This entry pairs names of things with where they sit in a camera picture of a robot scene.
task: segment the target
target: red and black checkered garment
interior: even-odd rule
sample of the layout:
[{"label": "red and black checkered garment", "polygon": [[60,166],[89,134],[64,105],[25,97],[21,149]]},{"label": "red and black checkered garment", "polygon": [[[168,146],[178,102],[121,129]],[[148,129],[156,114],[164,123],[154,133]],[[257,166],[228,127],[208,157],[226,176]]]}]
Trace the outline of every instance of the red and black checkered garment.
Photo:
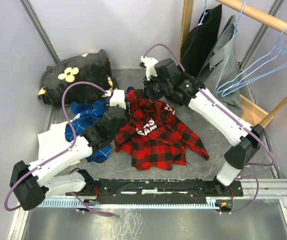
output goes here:
[{"label": "red and black checkered garment", "polygon": [[201,139],[175,116],[171,106],[160,100],[149,102],[142,95],[142,89],[131,90],[127,95],[131,122],[115,140],[116,152],[132,154],[132,166],[137,170],[186,166],[186,148],[208,160]]}]

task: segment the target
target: wooden clothes rack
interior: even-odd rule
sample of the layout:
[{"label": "wooden clothes rack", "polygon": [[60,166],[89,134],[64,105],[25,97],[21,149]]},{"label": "wooden clothes rack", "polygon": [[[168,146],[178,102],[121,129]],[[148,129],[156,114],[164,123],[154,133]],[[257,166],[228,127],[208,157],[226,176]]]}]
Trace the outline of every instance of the wooden clothes rack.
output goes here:
[{"label": "wooden clothes rack", "polygon": [[[216,0],[217,2],[226,5],[239,13],[241,12],[244,2],[239,0]],[[194,0],[184,0],[183,11],[182,11],[182,23],[181,23],[181,35],[180,35],[180,48],[190,31],[192,13],[193,13]],[[272,28],[279,32],[284,31],[287,28],[287,22],[272,16],[266,12],[263,12],[255,7],[248,4],[244,6],[242,14]],[[241,117],[246,122],[252,124],[253,126],[261,123],[264,120],[265,126],[273,119],[273,114],[270,114],[267,119],[268,113],[248,100],[243,95],[241,97],[241,104],[243,107],[243,116]]]}]

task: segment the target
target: blue plaid cloth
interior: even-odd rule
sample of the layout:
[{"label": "blue plaid cloth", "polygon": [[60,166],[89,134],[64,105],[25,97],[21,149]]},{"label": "blue plaid cloth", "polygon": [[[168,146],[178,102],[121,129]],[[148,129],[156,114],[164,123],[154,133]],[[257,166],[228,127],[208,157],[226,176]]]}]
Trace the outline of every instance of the blue plaid cloth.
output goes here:
[{"label": "blue plaid cloth", "polygon": [[[79,118],[72,122],[72,125],[75,129],[75,133],[79,136],[86,128],[94,124],[95,121],[101,119],[104,115],[104,112],[107,111],[106,105],[109,102],[109,98],[100,99],[95,101],[92,106],[90,103],[78,104],[73,102],[71,104],[71,111],[76,116],[80,114]],[[68,142],[71,142],[74,139],[73,131],[69,124],[65,127],[65,139]],[[95,161],[96,163],[103,163],[107,160],[112,151],[111,146],[106,146],[98,152],[86,157],[85,159],[88,162]]]}]

